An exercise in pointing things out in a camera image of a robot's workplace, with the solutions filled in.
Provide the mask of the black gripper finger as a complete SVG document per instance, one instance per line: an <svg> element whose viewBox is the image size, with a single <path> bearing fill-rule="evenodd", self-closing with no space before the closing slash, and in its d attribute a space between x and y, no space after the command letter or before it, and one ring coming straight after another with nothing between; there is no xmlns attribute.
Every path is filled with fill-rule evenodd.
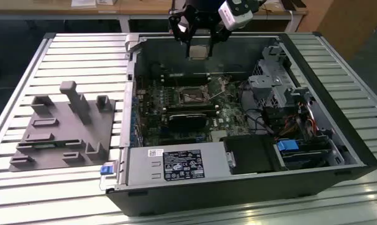
<svg viewBox="0 0 377 225"><path fill-rule="evenodd" d="M180 8L177 8L176 5L171 5L168 10L168 24L175 40L185 44L187 58L190 55L191 39L196 28L188 26L185 20L185 5L181 5Z"/></svg>
<svg viewBox="0 0 377 225"><path fill-rule="evenodd" d="M212 56L214 45L219 42L224 42L230 37L231 31L226 28L224 24L218 21L208 22L208 57Z"/></svg>

